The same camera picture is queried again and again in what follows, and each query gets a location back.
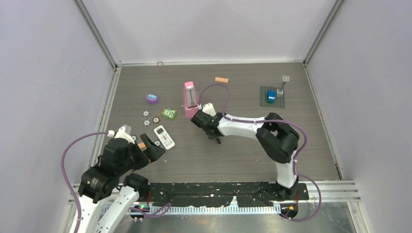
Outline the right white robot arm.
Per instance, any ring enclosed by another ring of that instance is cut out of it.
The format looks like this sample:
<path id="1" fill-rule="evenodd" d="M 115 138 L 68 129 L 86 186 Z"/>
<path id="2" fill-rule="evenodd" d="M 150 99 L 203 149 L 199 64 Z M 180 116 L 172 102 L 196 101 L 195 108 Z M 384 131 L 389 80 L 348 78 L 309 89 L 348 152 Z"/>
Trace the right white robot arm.
<path id="1" fill-rule="evenodd" d="M 290 199 L 297 192 L 299 178 L 295 169 L 300 136 L 289 122 L 278 114 L 266 117 L 247 118 L 225 113 L 210 115 L 202 110 L 196 112 L 191 122 L 202 129 L 209 139 L 219 144 L 223 136 L 240 136 L 257 140 L 267 156 L 275 162 L 277 192 L 283 199 Z"/>

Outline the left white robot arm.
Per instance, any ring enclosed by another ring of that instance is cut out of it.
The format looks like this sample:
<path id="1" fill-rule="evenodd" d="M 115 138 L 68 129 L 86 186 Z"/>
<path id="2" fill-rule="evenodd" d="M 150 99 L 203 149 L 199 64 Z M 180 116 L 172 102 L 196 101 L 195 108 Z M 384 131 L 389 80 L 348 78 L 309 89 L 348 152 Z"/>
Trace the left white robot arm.
<path id="1" fill-rule="evenodd" d="M 61 171 L 65 183 L 76 205 L 76 216 L 72 223 L 72 233 L 111 233 L 123 215 L 135 201 L 143 201 L 149 195 L 150 186 L 145 177 L 132 173 L 128 175 L 120 189 L 117 200 L 104 216 L 103 207 L 111 196 L 120 178 L 128 171 L 142 169 L 158 160 L 166 151 L 152 142 L 146 134 L 140 137 L 144 148 L 140 148 L 131 135 L 107 131 L 104 135 L 111 139 L 105 145 L 98 163 L 81 176 L 78 192 L 75 192 L 65 170 L 65 157 L 68 150 L 77 142 L 99 133 L 89 133 L 71 142 L 61 157 Z"/>

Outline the white remote control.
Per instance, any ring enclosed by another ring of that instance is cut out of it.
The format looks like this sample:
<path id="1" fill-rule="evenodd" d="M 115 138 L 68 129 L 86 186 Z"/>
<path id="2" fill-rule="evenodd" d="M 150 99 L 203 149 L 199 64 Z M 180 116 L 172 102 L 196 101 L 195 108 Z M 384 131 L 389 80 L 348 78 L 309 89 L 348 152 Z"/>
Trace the white remote control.
<path id="1" fill-rule="evenodd" d="M 175 142 L 163 126 L 154 128 L 154 133 L 166 150 L 170 150 L 175 147 Z"/>

